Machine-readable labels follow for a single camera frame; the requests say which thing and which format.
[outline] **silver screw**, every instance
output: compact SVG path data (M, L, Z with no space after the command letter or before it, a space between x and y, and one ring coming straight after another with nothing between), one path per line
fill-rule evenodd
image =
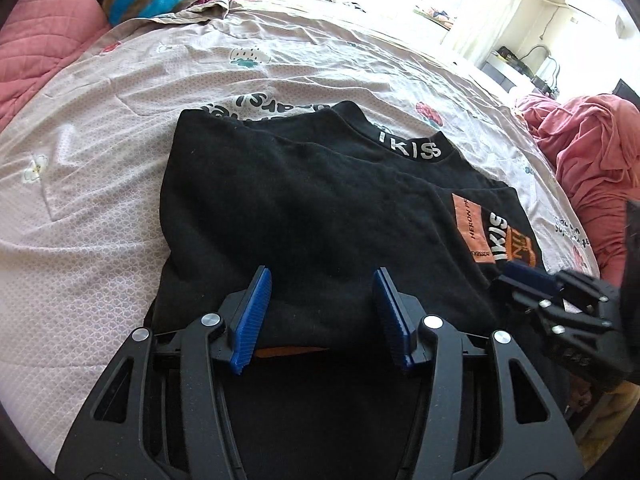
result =
M131 338L133 341L140 342L144 341L147 337L149 337L149 330L146 328L137 328L131 333Z
M504 330L498 330L495 334L494 334L494 339L498 342L498 343L502 343L503 345L506 345L507 343L511 342L511 336L509 335L508 332L505 332Z
M204 316L202 316L200 322L204 326L216 326L220 322L220 316L216 313L205 314Z
M429 328L440 328L443 325L442 320L438 316L427 316L424 318L423 323Z

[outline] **blue gripper pad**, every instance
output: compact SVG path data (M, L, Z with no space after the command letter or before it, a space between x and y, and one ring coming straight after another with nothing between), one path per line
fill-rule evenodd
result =
M236 375L242 373L254 354L255 342L271 298L271 271L264 268L260 275L254 276L252 284L246 290L242 302L246 302L244 314L238 323L234 335L233 353L229 361Z
M560 293L556 279L542 269L519 262L507 262L502 273L507 278L530 286L548 296L554 297Z
M386 270L376 270L373 275L373 300L393 362L404 371L411 370L414 367L411 359L412 331L401 313L402 300Z

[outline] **white flower print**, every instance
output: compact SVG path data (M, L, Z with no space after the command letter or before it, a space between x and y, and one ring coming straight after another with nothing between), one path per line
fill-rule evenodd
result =
M22 172L22 182L33 184L40 180L40 175L46 169L49 159L46 155L37 155L29 164L29 167Z

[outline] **pink quilt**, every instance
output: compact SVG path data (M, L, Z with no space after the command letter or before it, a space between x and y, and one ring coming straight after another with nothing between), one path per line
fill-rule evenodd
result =
M19 0L0 29L0 132L109 29L96 0Z
M640 112L613 95L564 105L531 94L518 102L538 147L556 168L591 241L601 276L620 285L626 202L640 200Z

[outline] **pink blanket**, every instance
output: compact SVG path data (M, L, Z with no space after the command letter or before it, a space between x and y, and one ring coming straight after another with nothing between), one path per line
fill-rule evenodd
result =
M518 102L538 147L556 168L591 241L602 277L622 282L627 200L640 200L640 112L613 95L564 105L531 94Z
M109 29L96 0L19 0L0 29L0 132Z

